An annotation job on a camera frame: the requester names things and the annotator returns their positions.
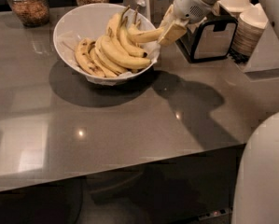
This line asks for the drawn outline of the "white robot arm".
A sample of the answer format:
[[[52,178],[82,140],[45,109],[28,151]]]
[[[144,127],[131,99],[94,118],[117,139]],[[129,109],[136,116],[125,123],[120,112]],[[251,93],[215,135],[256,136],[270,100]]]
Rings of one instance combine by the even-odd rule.
[[[160,26],[161,45],[170,45],[185,26],[200,21],[217,0],[174,0]],[[259,0],[279,39],[279,0]],[[236,179],[231,224],[279,224],[279,109],[253,131]]]

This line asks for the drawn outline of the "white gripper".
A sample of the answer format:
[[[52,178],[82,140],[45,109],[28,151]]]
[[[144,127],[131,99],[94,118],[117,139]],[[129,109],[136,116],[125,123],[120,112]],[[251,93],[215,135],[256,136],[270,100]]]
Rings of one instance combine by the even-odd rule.
[[[188,23],[201,21],[212,9],[213,0],[174,0],[166,10],[158,43],[169,46],[187,32]]]

